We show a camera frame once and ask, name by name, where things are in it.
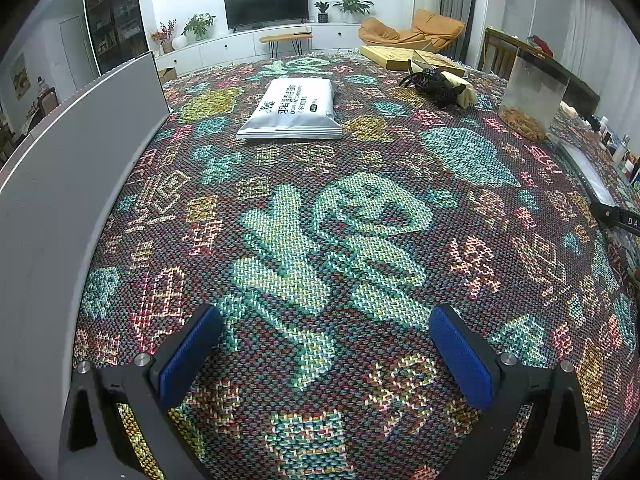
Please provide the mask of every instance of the green leafy plant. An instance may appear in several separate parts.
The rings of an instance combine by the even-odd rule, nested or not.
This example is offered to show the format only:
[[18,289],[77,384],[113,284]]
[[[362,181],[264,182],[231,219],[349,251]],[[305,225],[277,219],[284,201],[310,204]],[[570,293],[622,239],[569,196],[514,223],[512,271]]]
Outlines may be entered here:
[[369,14],[374,3],[371,0],[337,0],[334,7],[341,7],[342,12],[360,12]]
[[207,35],[207,29],[213,25],[215,16],[211,16],[208,12],[205,14],[194,14],[193,17],[184,26],[183,34],[190,30],[197,36],[202,38]]
[[326,14],[329,9],[329,2],[316,2],[314,5],[318,8],[321,14]]

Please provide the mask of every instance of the black cable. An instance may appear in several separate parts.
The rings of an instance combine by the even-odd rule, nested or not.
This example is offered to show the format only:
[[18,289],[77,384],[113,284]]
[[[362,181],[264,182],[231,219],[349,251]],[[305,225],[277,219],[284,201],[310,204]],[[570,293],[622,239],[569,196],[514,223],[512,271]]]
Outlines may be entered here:
[[441,68],[426,67],[422,72],[414,72],[409,61],[409,75],[402,78],[399,86],[408,88],[414,85],[418,94],[432,98],[439,108],[456,102],[456,98],[465,91],[465,85],[453,86],[449,80],[442,75]]

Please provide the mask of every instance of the cardboard box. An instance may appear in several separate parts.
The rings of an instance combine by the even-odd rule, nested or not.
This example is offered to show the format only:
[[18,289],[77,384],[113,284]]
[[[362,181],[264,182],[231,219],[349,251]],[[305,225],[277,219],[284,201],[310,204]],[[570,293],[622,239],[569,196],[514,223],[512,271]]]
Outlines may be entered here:
[[459,77],[464,77],[466,70],[450,61],[440,54],[427,52],[425,50],[412,50],[410,48],[398,48],[395,46],[371,46],[362,45],[360,53],[368,57],[370,60],[378,63],[382,68],[387,70],[409,70],[409,60],[414,54],[423,58],[427,63],[436,68],[442,67],[447,72],[451,72]]
[[160,80],[160,84],[163,85],[167,81],[171,81],[171,79],[178,79],[178,74],[175,68],[163,68],[162,70],[158,70],[158,79]]

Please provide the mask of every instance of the bookshelf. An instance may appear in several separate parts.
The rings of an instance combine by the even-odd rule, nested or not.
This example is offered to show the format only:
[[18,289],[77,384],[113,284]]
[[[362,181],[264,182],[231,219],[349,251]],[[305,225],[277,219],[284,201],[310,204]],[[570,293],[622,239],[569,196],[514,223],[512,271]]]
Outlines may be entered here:
[[84,0],[84,10],[101,74],[148,50],[138,0]]

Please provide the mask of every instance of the blue gripper pad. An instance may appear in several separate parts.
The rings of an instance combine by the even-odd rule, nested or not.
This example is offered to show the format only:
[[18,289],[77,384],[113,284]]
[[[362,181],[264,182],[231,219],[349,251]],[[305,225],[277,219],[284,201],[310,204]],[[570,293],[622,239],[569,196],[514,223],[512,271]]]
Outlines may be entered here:
[[499,369],[495,363],[495,369],[492,369],[486,362],[487,359],[483,359],[486,355],[478,355],[469,340],[473,343],[473,336],[477,336],[480,342],[486,345],[481,350],[490,349],[488,343],[468,330],[455,311],[448,306],[434,307],[429,318],[429,330],[431,339],[466,397],[466,402],[474,408],[486,410],[494,400],[498,386],[496,381],[500,380]]
[[[191,323],[190,319],[179,333],[171,334],[176,336],[173,342],[178,341],[179,345],[172,355],[168,356],[168,361],[158,374],[158,396],[160,403],[166,409],[174,408],[182,402],[200,367],[209,356],[211,348],[220,340],[222,332],[220,312],[209,305],[201,308],[206,310],[197,320],[193,320],[194,323]],[[173,350],[171,342],[165,341],[156,352],[156,356],[161,353],[166,344],[170,350]]]

